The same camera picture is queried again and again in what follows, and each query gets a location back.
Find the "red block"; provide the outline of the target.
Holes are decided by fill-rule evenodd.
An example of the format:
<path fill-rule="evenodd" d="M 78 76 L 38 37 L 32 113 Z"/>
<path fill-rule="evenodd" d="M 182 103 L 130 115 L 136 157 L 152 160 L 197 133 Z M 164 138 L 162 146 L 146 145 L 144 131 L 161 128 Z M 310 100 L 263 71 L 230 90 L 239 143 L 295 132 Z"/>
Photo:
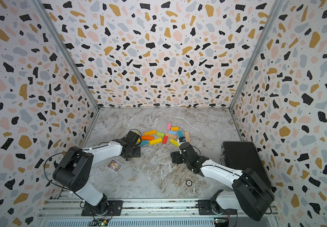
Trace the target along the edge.
<path fill-rule="evenodd" d="M 169 137 L 165 135 L 163 137 L 163 144 L 167 144 L 168 141 L 169 141 Z"/>

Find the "small amber block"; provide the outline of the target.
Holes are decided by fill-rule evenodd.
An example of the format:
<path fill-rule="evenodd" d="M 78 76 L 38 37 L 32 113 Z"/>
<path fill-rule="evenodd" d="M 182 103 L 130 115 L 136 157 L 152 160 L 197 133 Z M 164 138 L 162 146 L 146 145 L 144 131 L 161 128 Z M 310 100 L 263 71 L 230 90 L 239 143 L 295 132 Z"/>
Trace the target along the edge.
<path fill-rule="evenodd" d="M 172 130 L 172 131 L 179 131 L 180 129 L 179 129 L 179 127 L 171 127 L 170 130 Z"/>

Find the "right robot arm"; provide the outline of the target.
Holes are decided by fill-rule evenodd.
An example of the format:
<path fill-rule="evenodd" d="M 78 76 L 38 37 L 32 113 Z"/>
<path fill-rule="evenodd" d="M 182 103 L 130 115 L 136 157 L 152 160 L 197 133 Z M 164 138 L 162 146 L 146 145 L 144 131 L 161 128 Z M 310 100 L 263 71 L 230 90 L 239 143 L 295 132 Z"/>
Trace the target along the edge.
<path fill-rule="evenodd" d="M 170 156 L 173 164 L 185 164 L 192 173 L 219 181 L 233 190 L 233 196 L 218 190 L 207 206 L 210 212 L 242 210 L 255 221 L 271 214 L 270 206 L 275 197 L 254 144 L 225 141 L 221 148 L 224 164 L 199 155 L 198 148 L 188 142 L 182 143 Z"/>

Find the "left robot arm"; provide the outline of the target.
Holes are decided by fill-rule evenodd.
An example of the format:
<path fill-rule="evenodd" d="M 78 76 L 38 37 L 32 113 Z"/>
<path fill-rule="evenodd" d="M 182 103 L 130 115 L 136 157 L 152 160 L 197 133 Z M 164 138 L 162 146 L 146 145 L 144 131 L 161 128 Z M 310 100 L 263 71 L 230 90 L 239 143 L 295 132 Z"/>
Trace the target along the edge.
<path fill-rule="evenodd" d="M 71 147 L 55 168 L 53 180 L 75 193 L 94 208 L 106 205 L 104 194 L 89 181 L 94 164 L 121 156 L 130 160 L 140 156 L 141 133 L 129 131 L 123 138 L 91 148 Z"/>

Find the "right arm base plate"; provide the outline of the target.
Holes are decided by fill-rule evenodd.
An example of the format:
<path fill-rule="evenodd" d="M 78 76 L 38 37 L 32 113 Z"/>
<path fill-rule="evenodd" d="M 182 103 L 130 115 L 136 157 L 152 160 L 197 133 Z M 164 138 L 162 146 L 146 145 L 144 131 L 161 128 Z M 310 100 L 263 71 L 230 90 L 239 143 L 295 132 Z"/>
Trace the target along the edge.
<path fill-rule="evenodd" d="M 215 211 L 212 208 L 210 200 L 198 200 L 195 208 L 199 210 L 199 215 L 236 215 L 237 210 L 234 209 L 219 209 L 219 211 Z"/>

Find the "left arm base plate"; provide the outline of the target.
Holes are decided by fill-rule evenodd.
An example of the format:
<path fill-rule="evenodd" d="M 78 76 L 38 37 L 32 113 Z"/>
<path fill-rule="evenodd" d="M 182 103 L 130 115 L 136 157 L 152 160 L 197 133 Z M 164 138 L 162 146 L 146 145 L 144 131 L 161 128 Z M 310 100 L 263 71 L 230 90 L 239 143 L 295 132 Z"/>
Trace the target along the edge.
<path fill-rule="evenodd" d="M 101 201 L 97 206 L 92 206 L 88 202 L 85 202 L 81 216 L 83 217 L 111 217 L 120 216 L 123 207 L 122 200 L 108 200 Z"/>

